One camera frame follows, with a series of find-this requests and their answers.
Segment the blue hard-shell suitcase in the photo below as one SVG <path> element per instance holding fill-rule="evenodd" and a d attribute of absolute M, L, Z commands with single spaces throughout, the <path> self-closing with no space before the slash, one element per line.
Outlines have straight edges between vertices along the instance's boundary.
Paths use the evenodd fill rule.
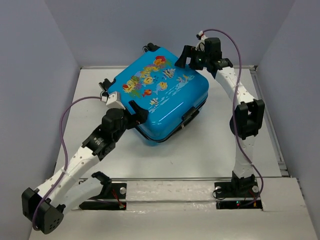
<path fill-rule="evenodd" d="M 99 85 L 102 95 L 118 92 L 123 106 L 131 113 L 130 101 L 148 111 L 145 123 L 136 130 L 149 142 L 162 143 L 186 127 L 205 104 L 208 80 L 188 66 L 175 66 L 178 57 L 153 43 L 143 46 L 143 55 L 113 80 Z"/>

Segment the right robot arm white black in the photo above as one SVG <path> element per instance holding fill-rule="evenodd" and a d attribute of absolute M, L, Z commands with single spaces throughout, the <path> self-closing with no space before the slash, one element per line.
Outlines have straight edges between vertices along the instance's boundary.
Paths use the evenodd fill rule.
<path fill-rule="evenodd" d="M 223 183 L 222 190 L 231 190 L 235 196 L 242 196 L 256 183 L 253 164 L 255 137 L 262 127 L 265 103 L 253 97 L 240 81 L 241 72 L 236 72 L 231 61 L 222 57 L 215 47 L 213 53 L 185 45 L 175 66 L 193 70 L 206 69 L 222 86 L 232 101 L 232 116 L 229 122 L 235 142 L 235 164 L 231 181 Z"/>

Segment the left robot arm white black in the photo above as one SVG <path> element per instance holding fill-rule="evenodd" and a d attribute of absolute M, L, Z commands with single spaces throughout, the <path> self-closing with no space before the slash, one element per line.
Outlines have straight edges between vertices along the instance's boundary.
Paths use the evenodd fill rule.
<path fill-rule="evenodd" d="M 101 124 L 82 143 L 72 157 L 65 158 L 64 167 L 36 189 L 27 188 L 21 196 L 23 215 L 36 231 L 47 235 L 54 231 L 64 216 L 91 197 L 104 198 L 110 194 L 112 181 L 98 171 L 84 183 L 78 180 L 109 154 L 126 130 L 147 121 L 149 111 L 133 100 L 131 114 L 121 102 L 109 103 Z"/>

